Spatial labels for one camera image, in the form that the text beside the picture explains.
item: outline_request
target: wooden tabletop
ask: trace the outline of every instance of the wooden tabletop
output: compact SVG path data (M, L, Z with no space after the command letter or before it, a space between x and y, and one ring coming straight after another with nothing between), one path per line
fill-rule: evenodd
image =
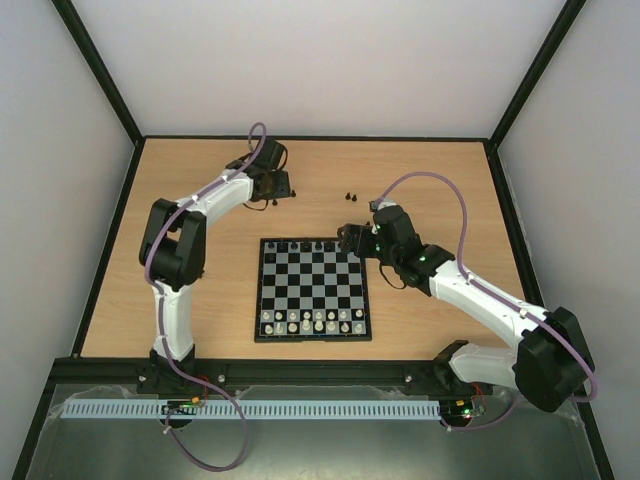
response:
M371 220L368 200L401 175L443 174L469 209L465 263L522 296L513 255L481 143L283 141L296 198L264 212L237 207L208 231L205 275L194 288L192 329L200 358L432 359L450 342L502 341L479 322L415 289L394 290L368 260L373 340L254 343L258 253L265 237L331 237L345 223ZM138 250L152 203L184 197L246 153L239 140L147 140L86 342L85 357L146 357L155 337L151 287ZM357 202L345 200L351 192ZM415 178L392 198L411 216L423 242L456 251L460 205L445 184Z

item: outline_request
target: metal strip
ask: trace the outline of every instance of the metal strip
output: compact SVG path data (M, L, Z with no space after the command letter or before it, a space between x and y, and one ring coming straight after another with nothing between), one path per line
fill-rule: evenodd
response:
M167 400L83 400L66 402L61 418L144 420L164 418ZM248 420L440 420L439 402L238 400ZM226 400L180 409L172 418L233 420L238 414Z

